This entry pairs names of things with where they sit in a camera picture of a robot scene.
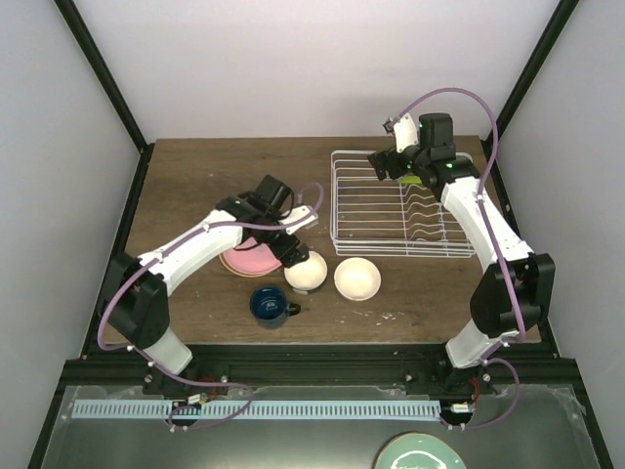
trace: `white cable tray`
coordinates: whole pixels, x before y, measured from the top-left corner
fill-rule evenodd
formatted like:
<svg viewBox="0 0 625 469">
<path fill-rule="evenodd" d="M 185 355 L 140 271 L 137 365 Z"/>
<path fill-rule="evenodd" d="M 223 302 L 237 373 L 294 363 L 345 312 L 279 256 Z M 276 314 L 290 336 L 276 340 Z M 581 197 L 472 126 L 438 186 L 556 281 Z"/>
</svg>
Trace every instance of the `white cable tray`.
<svg viewBox="0 0 625 469">
<path fill-rule="evenodd" d="M 172 401 L 76 400 L 71 418 L 166 419 Z M 227 417 L 245 401 L 214 401 L 200 410 L 186 408 L 173 418 Z M 237 420 L 421 420 L 438 421 L 439 401 L 255 401 Z"/>
<path fill-rule="evenodd" d="M 339 256 L 471 257 L 456 219 L 419 184 L 378 181 L 367 156 L 332 153 L 330 235 Z M 471 158 L 466 153 L 458 153 Z"/>
</svg>

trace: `black frame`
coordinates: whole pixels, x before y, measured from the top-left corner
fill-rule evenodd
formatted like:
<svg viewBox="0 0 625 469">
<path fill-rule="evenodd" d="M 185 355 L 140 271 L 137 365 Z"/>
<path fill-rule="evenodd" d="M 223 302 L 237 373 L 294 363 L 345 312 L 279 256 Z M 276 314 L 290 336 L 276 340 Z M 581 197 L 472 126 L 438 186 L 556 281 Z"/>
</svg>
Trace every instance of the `black frame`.
<svg viewBox="0 0 625 469">
<path fill-rule="evenodd" d="M 508 128 L 523 97 L 547 59 L 578 2 L 579 0 L 560 0 L 553 12 L 497 118 L 500 136 Z M 147 143 L 73 0 L 55 0 L 55 3 L 140 154 L 111 250 L 110 256 L 112 257 L 123 251 L 126 246 L 154 144 Z M 482 141 L 482 147 L 484 154 L 489 158 L 492 148 L 492 134 Z M 491 174 L 499 202 L 504 207 L 504 216 L 518 233 L 519 226 L 496 163 Z M 98 323 L 98 314 L 94 312 L 82 347 L 81 360 L 65 363 L 29 467 L 40 467 L 43 462 L 63 392 L 67 386 L 145 384 L 145 377 L 149 373 L 149 369 L 143 359 L 136 354 L 128 354 L 124 351 L 105 353 L 98 348 L 96 341 Z M 585 421 L 602 467 L 613 467 L 575 360 L 560 358 L 551 326 L 547 320 L 539 323 L 538 327 L 541 336 L 540 343 L 515 345 L 508 350 L 500 351 L 497 356 L 506 358 L 515 366 L 522 382 L 570 384 L 578 401 L 586 407 Z M 416 376 L 420 369 L 426 366 L 433 357 L 440 354 L 443 344 L 192 345 L 190 347 L 193 354 L 201 362 L 210 363 L 216 373 L 217 370 L 219 373 L 226 370 L 230 380 L 245 382 L 252 386 L 270 383 L 289 385 L 337 383 L 344 385 L 392 385 L 402 383 L 406 386 L 406 391 L 409 394 L 428 394 L 433 399 L 451 399 L 454 397 L 448 393 L 442 394 L 440 390 L 432 386 L 432 383 L 420 379 L 406 379 L 408 374 Z M 489 373 L 494 384 L 512 382 L 511 377 L 503 368 L 489 369 Z"/>
</svg>

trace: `mug handle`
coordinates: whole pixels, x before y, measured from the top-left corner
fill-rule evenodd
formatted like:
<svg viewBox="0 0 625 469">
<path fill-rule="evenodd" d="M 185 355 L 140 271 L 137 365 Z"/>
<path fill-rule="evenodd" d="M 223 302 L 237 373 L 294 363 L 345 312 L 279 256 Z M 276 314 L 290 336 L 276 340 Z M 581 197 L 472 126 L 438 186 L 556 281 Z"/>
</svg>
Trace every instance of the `mug handle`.
<svg viewBox="0 0 625 469">
<path fill-rule="evenodd" d="M 287 309 L 289 316 L 299 315 L 302 312 L 302 307 L 297 303 L 291 303 Z"/>
</svg>

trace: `green object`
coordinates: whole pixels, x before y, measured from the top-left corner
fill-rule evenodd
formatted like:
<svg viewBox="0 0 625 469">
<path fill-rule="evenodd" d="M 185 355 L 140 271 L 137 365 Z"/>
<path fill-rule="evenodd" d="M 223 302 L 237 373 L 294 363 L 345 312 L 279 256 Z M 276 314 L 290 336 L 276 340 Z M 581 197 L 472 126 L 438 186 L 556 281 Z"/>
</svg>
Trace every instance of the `green object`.
<svg viewBox="0 0 625 469">
<path fill-rule="evenodd" d="M 404 176 L 399 180 L 400 184 L 421 184 L 419 176 Z"/>
<path fill-rule="evenodd" d="M 405 433 L 382 448 L 374 469 L 467 469 L 456 451 L 432 435 Z"/>
</svg>

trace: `pink plate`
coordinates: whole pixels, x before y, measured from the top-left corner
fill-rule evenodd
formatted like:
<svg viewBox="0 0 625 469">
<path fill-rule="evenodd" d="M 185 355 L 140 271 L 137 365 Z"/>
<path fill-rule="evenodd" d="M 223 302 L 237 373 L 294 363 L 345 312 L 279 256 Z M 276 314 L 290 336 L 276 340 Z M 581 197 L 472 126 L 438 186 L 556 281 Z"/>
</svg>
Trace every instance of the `pink plate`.
<svg viewBox="0 0 625 469">
<path fill-rule="evenodd" d="M 236 246 L 245 249 L 256 244 L 256 239 L 250 237 L 244 243 Z M 249 251 L 229 249 L 222 254 L 223 260 L 235 271 L 245 276 L 263 276 L 279 268 L 282 264 L 275 259 L 266 244 L 261 244 Z"/>
</svg>

